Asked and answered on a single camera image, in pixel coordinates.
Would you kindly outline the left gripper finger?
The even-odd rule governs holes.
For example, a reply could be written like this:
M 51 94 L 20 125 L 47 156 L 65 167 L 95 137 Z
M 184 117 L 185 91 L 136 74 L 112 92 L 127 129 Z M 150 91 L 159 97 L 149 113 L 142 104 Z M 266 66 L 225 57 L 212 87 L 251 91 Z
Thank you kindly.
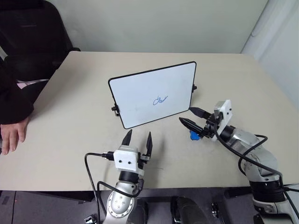
M 152 148 L 153 148 L 152 137 L 151 137 L 151 132 L 149 132 L 147 143 L 146 143 L 147 152 L 145 156 L 151 156 Z
M 122 140 L 122 145 L 124 146 L 129 146 L 130 141 L 131 141 L 131 136 L 132 136 L 132 129 L 130 129 L 127 134 L 125 135 L 124 139 Z

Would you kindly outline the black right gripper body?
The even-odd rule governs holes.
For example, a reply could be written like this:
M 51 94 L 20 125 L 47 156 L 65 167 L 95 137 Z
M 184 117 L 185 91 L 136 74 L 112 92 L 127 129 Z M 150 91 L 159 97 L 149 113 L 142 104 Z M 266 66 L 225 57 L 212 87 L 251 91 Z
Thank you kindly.
M 214 125 L 216 124 L 216 127 L 219 126 L 221 122 L 221 114 L 215 115 L 210 113 L 204 113 L 203 118 L 206 120 L 206 125 L 203 128 L 203 136 L 207 138 L 214 137 Z

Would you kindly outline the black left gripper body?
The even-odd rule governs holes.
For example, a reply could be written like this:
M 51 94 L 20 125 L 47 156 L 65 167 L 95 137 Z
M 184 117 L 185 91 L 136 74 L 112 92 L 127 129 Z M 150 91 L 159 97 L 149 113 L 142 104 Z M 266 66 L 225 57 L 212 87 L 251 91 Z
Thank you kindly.
M 143 169 L 144 164 L 147 164 L 147 162 L 150 160 L 150 156 L 147 154 L 141 154 L 138 153 L 138 168 Z

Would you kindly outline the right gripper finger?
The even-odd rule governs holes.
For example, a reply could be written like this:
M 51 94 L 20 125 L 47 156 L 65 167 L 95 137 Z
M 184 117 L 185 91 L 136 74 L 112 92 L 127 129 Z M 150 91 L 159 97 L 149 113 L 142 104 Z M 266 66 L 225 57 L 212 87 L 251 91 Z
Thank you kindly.
M 179 117 L 179 121 L 190 131 L 195 132 L 198 136 L 204 136 L 203 128 L 198 126 L 195 122 L 187 118 Z
M 203 118 L 203 119 L 208 119 L 211 114 L 201 108 L 198 107 L 190 107 L 189 110 L 196 116 Z

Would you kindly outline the person's bare hand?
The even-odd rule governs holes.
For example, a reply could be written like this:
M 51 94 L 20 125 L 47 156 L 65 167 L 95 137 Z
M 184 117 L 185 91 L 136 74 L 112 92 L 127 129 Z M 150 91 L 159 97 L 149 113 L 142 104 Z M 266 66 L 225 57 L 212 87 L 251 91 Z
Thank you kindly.
M 1 152 L 3 155 L 14 152 L 17 149 L 18 143 L 25 141 L 29 121 L 30 116 L 18 123 L 0 125 L 2 137 Z

